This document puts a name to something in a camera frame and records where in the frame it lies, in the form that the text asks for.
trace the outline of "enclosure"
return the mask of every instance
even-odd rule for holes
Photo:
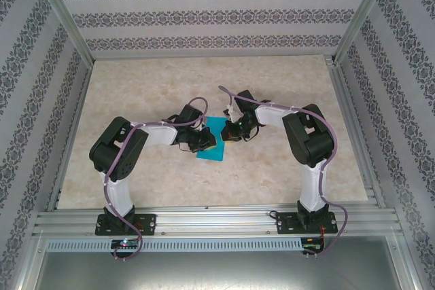
[[[434,19],[435,0],[0,0],[0,289],[435,289]],[[130,193],[154,235],[115,261],[92,144],[196,96],[224,117],[219,85],[319,106],[344,232],[318,259],[319,234],[278,232],[301,170],[265,126],[222,162],[143,150]]]

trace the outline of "teal sponge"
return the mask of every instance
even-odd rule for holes
[[[225,143],[220,136],[222,129],[225,127],[224,117],[207,117],[205,127],[210,127],[210,132],[216,138],[216,146],[206,151],[198,152],[196,157],[198,159],[222,161],[224,159]]]

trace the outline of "striped wallpaper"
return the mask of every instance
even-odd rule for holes
[[[64,0],[95,58],[332,54],[361,0]]]
[[[0,0],[0,40],[0,289],[9,289],[90,68],[48,0]]]
[[[376,0],[341,63],[423,289],[435,289],[435,0]]]

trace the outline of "robotic arm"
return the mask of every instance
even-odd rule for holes
[[[179,115],[173,115],[161,123],[145,124],[132,133],[128,143],[107,182],[107,193],[111,205],[104,208],[105,225],[108,230],[127,233],[129,227],[116,217],[115,209],[125,220],[133,224],[135,207],[130,198],[128,176],[135,167],[143,148],[153,145],[179,145],[187,143],[192,153],[203,151],[216,145],[216,139],[209,128],[200,130],[193,126],[180,126],[197,120],[203,115],[201,111],[191,105],[186,105]],[[129,132],[138,123],[130,122],[123,117],[115,118],[92,146],[89,158],[94,167],[100,172],[105,182],[116,156],[120,152],[117,143],[123,143]]]
[[[248,90],[240,92],[238,96],[254,100]],[[221,133],[222,140],[250,141],[258,134],[259,128],[265,125],[285,129],[292,153],[303,165],[302,193],[298,201],[297,221],[304,230],[318,230],[324,223],[324,219],[331,216],[328,214],[328,204],[321,199],[319,193],[321,166],[332,155],[334,149],[334,141],[329,130],[317,118],[302,112],[259,105],[239,98],[235,98],[235,101],[243,116],[235,120],[232,107],[224,111],[230,120],[226,121]],[[307,105],[303,109],[323,117],[317,105]],[[257,131],[251,137],[253,129]],[[322,190],[326,186],[325,174],[326,170],[323,172]]]

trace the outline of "marble floor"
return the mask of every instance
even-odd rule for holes
[[[116,116],[159,121],[179,113],[195,96],[209,101],[207,115],[223,116],[228,95],[218,85],[234,93],[249,89],[258,100],[282,105],[317,104],[338,135],[327,197],[367,200],[323,56],[165,58],[95,63],[58,207],[105,205],[88,153]],[[201,102],[195,105],[203,108]],[[148,148],[129,178],[136,207],[289,203],[301,191],[301,166],[284,130],[273,126],[248,143],[226,144],[223,162],[197,159],[176,146]]]

